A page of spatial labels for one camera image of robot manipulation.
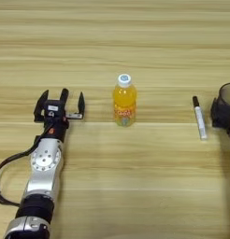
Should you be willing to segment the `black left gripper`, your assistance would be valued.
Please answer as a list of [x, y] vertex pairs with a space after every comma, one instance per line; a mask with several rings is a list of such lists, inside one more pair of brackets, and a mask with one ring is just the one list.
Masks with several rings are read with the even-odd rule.
[[[48, 100], [49, 91], [44, 91], [39, 99], [37, 100], [36, 107], [34, 110], [34, 122], [43, 122], [44, 116], [42, 111], [44, 110], [44, 104]], [[82, 120], [85, 112], [85, 100], [82, 91], [79, 95], [78, 102], [78, 114], [66, 114], [62, 117], [46, 117], [44, 121], [45, 133], [43, 138], [52, 138], [64, 142], [66, 130], [69, 128], [70, 120]]]

